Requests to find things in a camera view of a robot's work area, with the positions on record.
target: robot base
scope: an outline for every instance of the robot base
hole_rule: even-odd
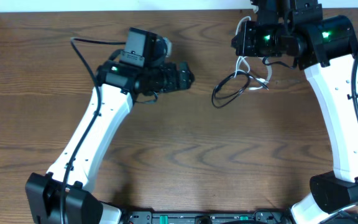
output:
[[[358,214],[352,213],[350,215],[358,219]],[[260,212],[255,213],[153,213],[123,211],[119,224],[222,224],[234,221],[236,221],[237,224],[284,224],[285,222],[287,222],[288,224],[292,223],[282,220],[283,217],[288,217],[288,213],[270,212],[269,210],[260,210]],[[348,217],[338,216],[335,219],[329,220],[324,223],[354,224],[354,221],[349,219]]]

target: wooden table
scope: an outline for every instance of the wooden table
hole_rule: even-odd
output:
[[[324,14],[349,16],[358,35],[358,9]],[[104,157],[94,195],[157,211],[287,208],[300,201],[310,177],[333,163],[304,73],[274,66],[270,91],[247,92],[221,110],[211,105],[212,89],[234,70],[231,39],[248,15],[256,19],[252,11],[0,14],[0,223],[32,223],[25,182],[60,155],[88,105],[91,80],[70,37],[126,40],[130,27],[168,37],[170,60],[187,61],[196,83],[156,105],[134,106]],[[79,46],[94,69],[117,49]],[[265,75],[259,59],[249,62]]]

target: white wire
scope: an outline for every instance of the white wire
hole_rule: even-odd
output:
[[[251,17],[250,16],[245,16],[244,18],[242,18],[240,20],[240,22],[238,23],[237,25],[237,29],[236,29],[236,35],[239,33],[239,29],[240,29],[240,26],[242,24],[242,22],[244,22],[245,20],[251,20]],[[237,59],[237,62],[236,62],[236,71],[234,72],[234,78],[237,77],[237,73],[238,72],[244,72],[244,73],[249,73],[251,71],[251,67],[249,66],[247,60],[246,60],[247,56],[239,56],[239,58]],[[248,72],[245,72],[243,70],[241,70],[241,65],[244,64],[247,68],[248,68]],[[267,68],[267,78],[264,79],[264,78],[258,78],[258,80],[260,82],[263,82],[264,84],[268,84],[271,77],[272,77],[272,74],[273,74],[273,70],[272,70],[272,66],[268,66],[266,65],[266,68]],[[263,88],[262,86],[260,87],[250,87],[249,90],[259,90]]]

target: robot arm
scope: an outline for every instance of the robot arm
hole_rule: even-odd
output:
[[[334,170],[311,179],[311,193],[291,208],[296,223],[320,223],[358,205],[358,124],[348,98],[353,62],[352,55],[346,55],[332,59],[330,67],[314,65],[305,70],[328,129]]]
[[[108,84],[103,84],[100,89],[102,97],[100,116],[92,125],[91,130],[81,145],[67,182],[68,185],[74,185],[76,181],[79,181],[83,185],[83,190],[90,193],[94,189],[99,167],[112,137],[133,107],[133,100],[130,93],[123,94],[120,88]],[[96,111],[97,104],[98,99],[96,90],[94,89],[88,109],[74,132],[73,137],[71,137],[70,142],[60,157],[47,171],[47,173],[53,173],[53,180],[63,182],[66,164],[73,154],[74,148],[78,144],[87,125],[90,123],[93,113]]]
[[[358,205],[358,122],[351,89],[358,51],[348,18],[323,20],[317,0],[253,0],[257,21],[243,22],[232,40],[236,54],[249,57],[294,57],[305,70],[318,98],[334,158],[334,170],[310,180],[311,193],[291,208],[295,223],[323,222]],[[283,17],[285,23],[279,24]]]
[[[47,175],[33,173],[25,191],[35,223],[60,223],[60,198],[65,198],[66,223],[117,224],[121,211],[99,202],[91,195],[99,167],[111,140],[124,118],[131,112],[137,96],[155,96],[187,90],[194,75],[187,63],[177,70],[174,63],[164,63],[171,52],[171,43],[151,32],[131,28],[124,50],[115,51],[97,71],[101,93],[101,109],[78,152],[75,148],[94,117],[98,96],[94,88],[88,109],[73,137]],[[120,55],[120,61],[114,59]],[[75,156],[68,172],[67,188],[63,186],[67,164]]]

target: robotic arm link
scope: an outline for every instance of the robotic arm link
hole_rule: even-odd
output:
[[[238,56],[294,57],[295,67],[299,65],[305,71],[323,112],[333,151],[333,171],[312,177],[311,193],[287,212],[126,212],[99,202],[91,195],[99,167],[138,95],[155,96],[146,103],[155,102],[159,93],[187,90],[195,80],[186,63],[181,63],[178,70],[174,63],[164,63],[172,47],[168,39],[131,28],[125,49],[115,51],[98,68],[99,86],[94,88],[88,109],[67,147],[46,175],[33,173],[26,183],[35,223],[61,223],[62,194],[67,223],[346,224],[354,221],[349,217],[358,219],[358,215],[342,213],[358,205],[358,112],[354,109],[355,98],[358,102],[358,66],[352,67],[358,62],[358,42],[352,23],[345,16],[323,19],[323,8],[317,0],[251,3],[258,7],[257,21],[243,22],[231,45]],[[281,17],[283,24],[278,23]],[[101,92],[99,116],[75,155],[67,186],[63,186],[68,161],[94,116],[99,100],[96,88]]]
[[[295,223],[320,223],[358,205],[358,120],[352,96],[352,71],[358,41],[350,20],[323,20],[317,0],[253,0],[257,21],[246,21],[232,40],[236,54],[294,57],[318,98],[333,150],[334,170],[310,180],[311,193],[291,208]],[[284,24],[278,18],[284,18]]]

